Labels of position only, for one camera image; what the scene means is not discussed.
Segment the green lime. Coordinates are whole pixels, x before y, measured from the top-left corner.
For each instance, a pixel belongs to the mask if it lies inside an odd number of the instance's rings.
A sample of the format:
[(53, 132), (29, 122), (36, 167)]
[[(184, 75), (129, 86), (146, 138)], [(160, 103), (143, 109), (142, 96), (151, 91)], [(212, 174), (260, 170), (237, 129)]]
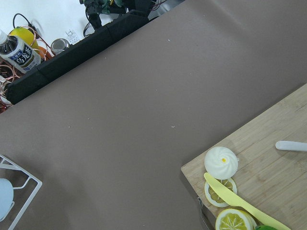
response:
[(255, 230), (277, 230), (277, 229), (267, 225), (257, 225), (255, 227)]

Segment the white steamed bun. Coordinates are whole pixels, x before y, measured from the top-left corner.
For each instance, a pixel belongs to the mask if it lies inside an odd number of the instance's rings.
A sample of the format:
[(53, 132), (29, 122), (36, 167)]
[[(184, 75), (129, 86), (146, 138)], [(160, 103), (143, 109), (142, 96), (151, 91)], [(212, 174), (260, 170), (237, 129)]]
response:
[(237, 156), (226, 147), (213, 147), (204, 157), (206, 171), (220, 180), (232, 177), (238, 170), (238, 162)]

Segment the half lemon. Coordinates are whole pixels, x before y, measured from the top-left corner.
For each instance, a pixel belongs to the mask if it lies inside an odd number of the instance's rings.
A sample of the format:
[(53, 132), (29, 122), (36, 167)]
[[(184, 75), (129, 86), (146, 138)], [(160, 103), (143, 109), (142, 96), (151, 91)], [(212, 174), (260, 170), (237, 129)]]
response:
[(216, 230), (254, 230), (254, 218), (243, 210), (228, 208), (220, 212), (215, 222)]

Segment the wooden cutting board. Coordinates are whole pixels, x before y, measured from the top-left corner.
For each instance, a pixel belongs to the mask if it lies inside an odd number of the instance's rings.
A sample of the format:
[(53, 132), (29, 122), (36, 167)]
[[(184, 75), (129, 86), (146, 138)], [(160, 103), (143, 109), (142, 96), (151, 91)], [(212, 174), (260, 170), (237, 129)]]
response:
[(211, 147), (234, 152), (237, 194), (292, 230), (307, 227), (307, 154), (278, 150), (281, 140), (307, 140), (307, 88), (302, 86)]

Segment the light blue cup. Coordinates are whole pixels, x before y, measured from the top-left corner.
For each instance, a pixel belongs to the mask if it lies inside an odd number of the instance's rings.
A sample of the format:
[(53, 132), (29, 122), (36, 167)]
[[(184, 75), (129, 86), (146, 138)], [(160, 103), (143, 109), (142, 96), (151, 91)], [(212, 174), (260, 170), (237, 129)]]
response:
[(5, 178), (0, 179), (0, 220), (9, 213), (13, 203), (13, 186), (11, 182)]

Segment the yellow plastic knife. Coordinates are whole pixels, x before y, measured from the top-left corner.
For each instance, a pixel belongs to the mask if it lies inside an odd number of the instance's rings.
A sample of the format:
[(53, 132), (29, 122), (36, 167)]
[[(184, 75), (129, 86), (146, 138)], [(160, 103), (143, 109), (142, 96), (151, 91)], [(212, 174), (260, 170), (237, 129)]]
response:
[(209, 173), (204, 173), (204, 178), (209, 186), (217, 193), (217, 195), (224, 200), (227, 204), (234, 207), (242, 207), (246, 211), (248, 211), (251, 215), (253, 215), (257, 220), (259, 220), (262, 224), (271, 226), (277, 230), (290, 230), (289, 227), (284, 225), (283, 223), (277, 221), (271, 216), (265, 214), (259, 209), (253, 207), (247, 201), (239, 197), (237, 194), (229, 190), (222, 183), (217, 181), (214, 177), (212, 177)]

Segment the lemon slice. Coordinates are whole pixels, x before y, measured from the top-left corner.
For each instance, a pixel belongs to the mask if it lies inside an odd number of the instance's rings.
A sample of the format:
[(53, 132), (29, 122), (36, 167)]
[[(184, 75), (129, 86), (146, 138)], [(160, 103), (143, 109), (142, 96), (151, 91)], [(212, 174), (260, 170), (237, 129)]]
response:
[[(237, 186), (235, 181), (232, 178), (225, 179), (225, 180), (219, 180), (218, 181), (227, 187), (229, 190), (237, 194)], [(207, 182), (205, 182), (204, 185), (204, 193), (207, 198), (207, 200), (216, 207), (227, 207), (229, 206), (228, 203), (226, 203), (224, 200), (222, 200), (217, 193), (209, 186)]]

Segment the white ceramic spoon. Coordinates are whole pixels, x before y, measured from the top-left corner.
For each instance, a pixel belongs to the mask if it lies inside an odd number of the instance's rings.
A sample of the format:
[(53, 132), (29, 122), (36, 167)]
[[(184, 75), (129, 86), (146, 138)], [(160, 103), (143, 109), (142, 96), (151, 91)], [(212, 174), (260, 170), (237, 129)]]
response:
[(307, 143), (303, 142), (277, 141), (275, 147), (278, 150), (307, 151)]

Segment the metal cup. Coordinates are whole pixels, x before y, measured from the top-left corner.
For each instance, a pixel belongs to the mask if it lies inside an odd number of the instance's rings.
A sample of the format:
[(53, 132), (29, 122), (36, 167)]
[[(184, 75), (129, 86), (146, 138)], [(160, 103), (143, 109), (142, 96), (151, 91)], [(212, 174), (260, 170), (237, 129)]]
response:
[(51, 52), (54, 55), (58, 55), (70, 47), (68, 40), (64, 38), (58, 38), (51, 43)]

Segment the oolong tea bottle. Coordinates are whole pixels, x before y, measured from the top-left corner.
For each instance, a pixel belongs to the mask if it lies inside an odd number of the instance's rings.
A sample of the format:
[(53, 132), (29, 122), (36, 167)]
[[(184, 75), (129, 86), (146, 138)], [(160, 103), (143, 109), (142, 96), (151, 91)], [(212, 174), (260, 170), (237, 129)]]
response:
[(39, 64), (41, 56), (18, 36), (9, 36), (0, 31), (0, 57), (25, 74)]

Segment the yellow lemon in basket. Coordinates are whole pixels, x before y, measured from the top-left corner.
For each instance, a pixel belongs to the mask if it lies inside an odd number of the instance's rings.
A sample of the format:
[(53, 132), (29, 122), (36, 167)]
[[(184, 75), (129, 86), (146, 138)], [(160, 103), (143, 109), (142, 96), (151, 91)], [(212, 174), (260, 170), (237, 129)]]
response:
[(39, 53), (39, 46), (31, 30), (25, 27), (16, 27), (10, 33), (10, 36), (18, 36), (25, 41), (35, 52)]

